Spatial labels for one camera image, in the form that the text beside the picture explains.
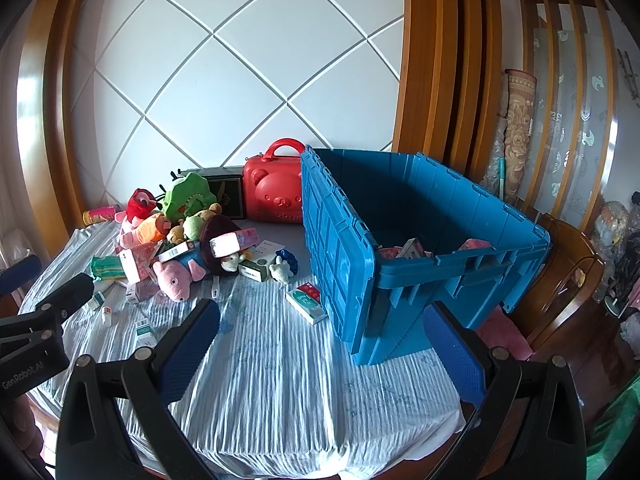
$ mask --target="pink snack can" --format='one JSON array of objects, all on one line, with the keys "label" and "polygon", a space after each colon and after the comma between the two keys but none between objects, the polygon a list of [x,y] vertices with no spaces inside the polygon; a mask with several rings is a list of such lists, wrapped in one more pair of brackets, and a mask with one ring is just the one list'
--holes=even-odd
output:
[{"label": "pink snack can", "polygon": [[117,212],[117,209],[112,205],[99,207],[98,209],[91,209],[82,213],[82,220],[84,221],[84,225],[108,222],[109,220],[115,220]]}]

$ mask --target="toy pile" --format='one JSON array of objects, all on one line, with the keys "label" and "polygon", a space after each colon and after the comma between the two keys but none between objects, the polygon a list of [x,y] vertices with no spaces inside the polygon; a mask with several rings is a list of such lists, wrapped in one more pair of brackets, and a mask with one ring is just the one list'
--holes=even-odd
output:
[{"label": "toy pile", "polygon": [[191,283],[206,276],[214,283],[237,273],[258,282],[273,277],[289,283],[298,272],[295,256],[222,213],[208,182],[196,173],[176,178],[161,200],[146,189],[135,190],[126,209],[113,215],[120,223],[115,254],[92,260],[95,294],[88,307],[100,308],[103,324],[110,326],[108,289],[116,283],[126,286],[129,303],[158,293],[186,301]]}]

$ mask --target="blue plastic storage box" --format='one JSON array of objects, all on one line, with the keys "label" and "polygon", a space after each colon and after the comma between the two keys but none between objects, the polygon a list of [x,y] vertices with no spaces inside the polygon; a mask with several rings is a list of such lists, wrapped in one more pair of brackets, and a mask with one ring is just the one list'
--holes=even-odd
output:
[{"label": "blue plastic storage box", "polygon": [[[421,317],[433,301],[468,328],[497,304],[511,312],[549,246],[542,227],[421,153],[308,146],[302,206],[322,304],[358,365],[430,348]],[[434,257],[377,254],[413,237]],[[493,246],[459,251],[468,238]]]}]

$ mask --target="storage box lid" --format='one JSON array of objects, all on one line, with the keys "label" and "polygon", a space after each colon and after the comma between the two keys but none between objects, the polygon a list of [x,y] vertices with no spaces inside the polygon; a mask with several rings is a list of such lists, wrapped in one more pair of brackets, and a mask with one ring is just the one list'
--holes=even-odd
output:
[{"label": "storage box lid", "polygon": [[360,350],[374,283],[375,240],[315,151],[302,154],[306,245],[321,303],[351,353]]}]

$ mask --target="green plush toy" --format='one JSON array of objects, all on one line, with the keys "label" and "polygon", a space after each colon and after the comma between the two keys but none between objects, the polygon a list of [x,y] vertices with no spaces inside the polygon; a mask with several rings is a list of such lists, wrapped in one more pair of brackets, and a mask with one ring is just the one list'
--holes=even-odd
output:
[{"label": "green plush toy", "polygon": [[196,173],[188,173],[187,176],[182,176],[173,182],[161,200],[161,205],[164,216],[172,223],[177,223],[178,220],[208,209],[217,201],[204,177]]},{"label": "green plush toy", "polygon": [[184,228],[184,235],[189,240],[199,240],[200,232],[202,231],[204,224],[204,220],[197,215],[187,216],[182,224],[182,227]]}]

